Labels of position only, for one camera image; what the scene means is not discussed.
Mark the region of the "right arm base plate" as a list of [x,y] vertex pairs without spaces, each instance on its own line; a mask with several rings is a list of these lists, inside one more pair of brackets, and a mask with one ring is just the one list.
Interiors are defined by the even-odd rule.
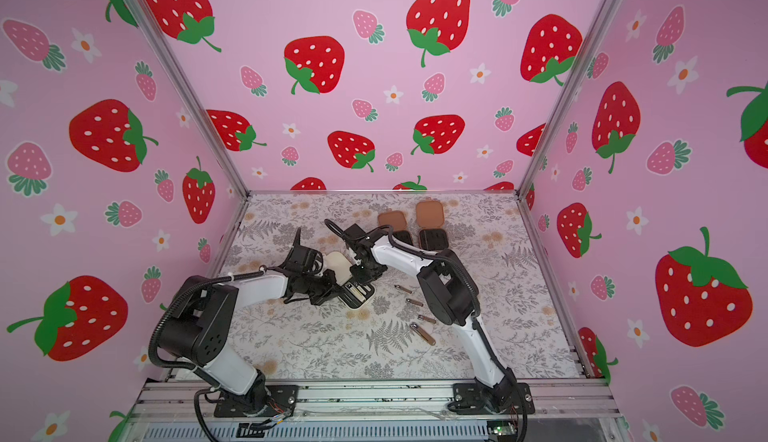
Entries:
[[528,384],[506,382],[489,388],[478,381],[456,383],[447,409],[459,415],[534,414],[536,409]]

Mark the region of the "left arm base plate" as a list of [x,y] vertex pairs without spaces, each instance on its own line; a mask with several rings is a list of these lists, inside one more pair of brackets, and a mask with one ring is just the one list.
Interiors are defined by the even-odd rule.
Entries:
[[215,418],[270,418],[292,414],[298,399],[298,385],[258,386],[246,395],[223,391],[214,410]]

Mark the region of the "cream nail clipper case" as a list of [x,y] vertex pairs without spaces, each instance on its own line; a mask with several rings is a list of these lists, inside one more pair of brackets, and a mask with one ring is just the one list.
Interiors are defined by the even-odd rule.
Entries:
[[363,281],[360,271],[353,270],[351,261],[341,252],[334,251],[323,256],[324,266],[335,274],[336,283],[340,287],[338,297],[350,309],[361,308],[375,294],[371,282]]

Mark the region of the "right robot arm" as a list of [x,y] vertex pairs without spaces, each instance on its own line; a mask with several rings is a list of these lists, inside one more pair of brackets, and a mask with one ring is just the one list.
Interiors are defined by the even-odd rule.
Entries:
[[394,237],[389,225],[366,232],[356,224],[341,230],[329,219],[325,223],[352,253],[353,274],[363,281],[374,281],[388,269],[417,280],[433,317],[453,329],[468,355],[481,407],[490,413],[528,416],[522,384],[498,357],[487,334],[479,289],[452,250],[427,251],[406,244]]

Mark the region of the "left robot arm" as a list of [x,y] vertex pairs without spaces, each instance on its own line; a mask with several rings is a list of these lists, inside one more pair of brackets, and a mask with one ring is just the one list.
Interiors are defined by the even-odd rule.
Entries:
[[186,369],[247,416],[278,407],[265,375],[229,344],[234,313],[268,300],[302,294],[322,304],[338,295],[335,272],[315,249],[293,248],[278,266],[218,278],[189,277],[165,310],[148,345],[153,365]]

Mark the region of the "light brown nail clipper case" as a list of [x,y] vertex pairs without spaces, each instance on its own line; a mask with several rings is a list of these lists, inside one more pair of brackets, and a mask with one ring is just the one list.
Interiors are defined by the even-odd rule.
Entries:
[[409,245],[413,244],[413,238],[403,211],[382,212],[378,214],[377,221],[379,226],[389,225],[392,228],[393,236],[399,241]]

